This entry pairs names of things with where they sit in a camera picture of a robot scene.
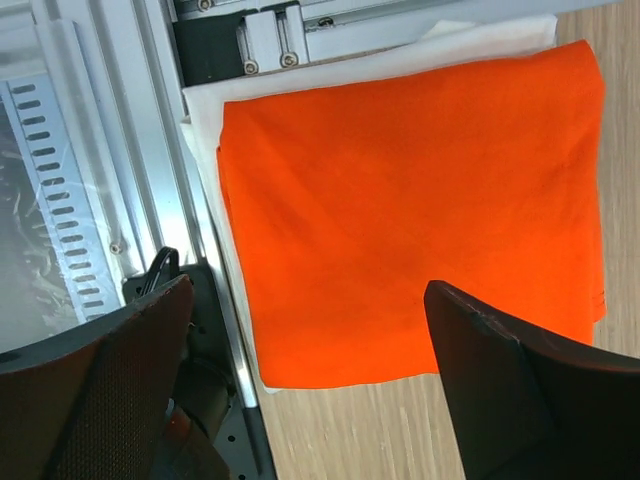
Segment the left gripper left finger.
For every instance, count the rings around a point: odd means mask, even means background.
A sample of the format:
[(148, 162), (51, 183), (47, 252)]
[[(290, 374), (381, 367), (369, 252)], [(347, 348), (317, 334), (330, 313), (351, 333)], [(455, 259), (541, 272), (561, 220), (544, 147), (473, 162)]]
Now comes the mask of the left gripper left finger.
[(1, 355), (4, 479), (147, 479), (194, 303), (180, 275)]

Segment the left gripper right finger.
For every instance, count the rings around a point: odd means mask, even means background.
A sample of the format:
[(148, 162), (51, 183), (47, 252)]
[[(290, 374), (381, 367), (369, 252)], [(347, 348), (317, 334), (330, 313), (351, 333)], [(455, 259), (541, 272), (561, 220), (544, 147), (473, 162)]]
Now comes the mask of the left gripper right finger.
[(639, 361), (443, 281), (424, 305), (468, 479), (636, 479)]

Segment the orange t shirt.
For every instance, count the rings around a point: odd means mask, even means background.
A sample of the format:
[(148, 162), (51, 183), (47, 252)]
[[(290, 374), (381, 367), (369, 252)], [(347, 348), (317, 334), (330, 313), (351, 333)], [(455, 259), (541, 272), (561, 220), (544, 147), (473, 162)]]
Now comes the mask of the orange t shirt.
[(228, 103), (218, 169), (262, 381), (436, 372), (432, 280), (590, 342), (604, 97), (578, 41)]

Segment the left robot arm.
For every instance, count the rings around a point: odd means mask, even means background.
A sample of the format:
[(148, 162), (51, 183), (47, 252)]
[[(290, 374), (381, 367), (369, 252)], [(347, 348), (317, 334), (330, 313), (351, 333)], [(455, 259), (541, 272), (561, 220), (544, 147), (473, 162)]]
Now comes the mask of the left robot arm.
[[(229, 457), (234, 383), (188, 352), (201, 298), (156, 261), (123, 308), (1, 356), (5, 479), (271, 479), (261, 413)], [(635, 479), (639, 362), (505, 314), (443, 281), (424, 306), (469, 479)]]

